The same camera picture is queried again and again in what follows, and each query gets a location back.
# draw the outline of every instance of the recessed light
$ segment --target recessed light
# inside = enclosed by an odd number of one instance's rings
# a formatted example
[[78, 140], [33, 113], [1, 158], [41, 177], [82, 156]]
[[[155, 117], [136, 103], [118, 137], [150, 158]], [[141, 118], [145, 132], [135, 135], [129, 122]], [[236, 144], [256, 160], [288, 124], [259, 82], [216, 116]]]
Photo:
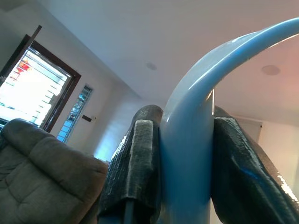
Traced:
[[154, 65], [154, 64], [151, 63], [151, 62], [147, 62], [147, 63], [146, 63], [146, 67], [147, 67], [148, 69], [150, 69], [150, 70], [153, 70], [153, 71], [157, 70], [157, 66]]
[[275, 65], [266, 65], [262, 67], [261, 71], [269, 76], [274, 76], [280, 73], [280, 69]]

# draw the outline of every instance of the curved blue tube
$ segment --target curved blue tube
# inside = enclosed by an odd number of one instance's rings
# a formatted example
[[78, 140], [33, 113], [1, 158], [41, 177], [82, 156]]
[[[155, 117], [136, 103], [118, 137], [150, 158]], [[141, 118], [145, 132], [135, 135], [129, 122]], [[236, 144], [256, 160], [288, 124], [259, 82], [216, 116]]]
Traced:
[[177, 85], [160, 126], [164, 224], [209, 223], [213, 88], [242, 63], [298, 33], [295, 18], [229, 41], [200, 59]]

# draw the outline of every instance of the window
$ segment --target window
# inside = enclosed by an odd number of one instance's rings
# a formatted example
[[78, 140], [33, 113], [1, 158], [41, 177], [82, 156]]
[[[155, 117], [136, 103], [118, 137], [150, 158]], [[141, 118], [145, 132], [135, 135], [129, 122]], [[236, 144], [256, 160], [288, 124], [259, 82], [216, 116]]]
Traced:
[[35, 41], [11, 72], [5, 71], [29, 38], [1, 71], [7, 78], [0, 86], [0, 125], [22, 118], [50, 132], [81, 76]]
[[62, 142], [67, 142], [71, 132], [74, 129], [74, 126], [76, 122], [78, 121], [84, 106], [86, 105], [91, 93], [92, 89], [88, 86], [85, 86], [80, 95], [78, 96], [78, 99], [76, 100], [75, 105], [73, 106], [68, 118], [64, 122], [64, 125], [62, 126], [57, 139]]

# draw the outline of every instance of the window frame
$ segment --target window frame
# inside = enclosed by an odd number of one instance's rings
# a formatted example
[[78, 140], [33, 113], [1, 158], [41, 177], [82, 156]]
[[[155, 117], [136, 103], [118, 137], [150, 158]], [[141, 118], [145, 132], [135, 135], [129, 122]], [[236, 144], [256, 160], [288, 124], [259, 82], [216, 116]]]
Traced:
[[[3, 70], [1, 71], [2, 74], [8, 72], [8, 68], [12, 66], [14, 63], [17, 64], [19, 61], [16, 62], [16, 57], [21, 53], [21, 50], [24, 49], [25, 44], [30, 39], [29, 35], [25, 35], [17, 49], [14, 51], [6, 65], [3, 67]], [[59, 115], [61, 114], [65, 104], [67, 103], [68, 99], [70, 98], [71, 94], [73, 93], [75, 87], [77, 86], [77, 83], [79, 82], [81, 75], [77, 73], [74, 69], [72, 69], [69, 65], [64, 63], [62, 60], [60, 60], [58, 57], [56, 57], [54, 54], [52, 54], [50, 51], [48, 51], [45, 47], [43, 47], [41, 44], [39, 44], [37, 41], [33, 41], [30, 48], [36, 50], [39, 52], [42, 56], [44, 56], [47, 60], [49, 60], [51, 63], [53, 63], [55, 66], [61, 68], [65, 72], [67, 72], [71, 79], [69, 83], [67, 84], [65, 90], [61, 93], [59, 100], [54, 105], [53, 110], [50, 112], [49, 115], [47, 115], [47, 119], [43, 122], [41, 128], [47, 132], [50, 132], [55, 125]]]

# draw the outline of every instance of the gray upholstered sofa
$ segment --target gray upholstered sofa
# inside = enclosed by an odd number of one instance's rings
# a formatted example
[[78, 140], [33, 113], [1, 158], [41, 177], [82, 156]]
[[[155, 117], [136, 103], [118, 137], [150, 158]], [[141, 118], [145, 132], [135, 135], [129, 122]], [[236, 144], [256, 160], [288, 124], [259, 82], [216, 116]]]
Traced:
[[94, 222], [107, 165], [23, 121], [0, 132], [0, 224]]

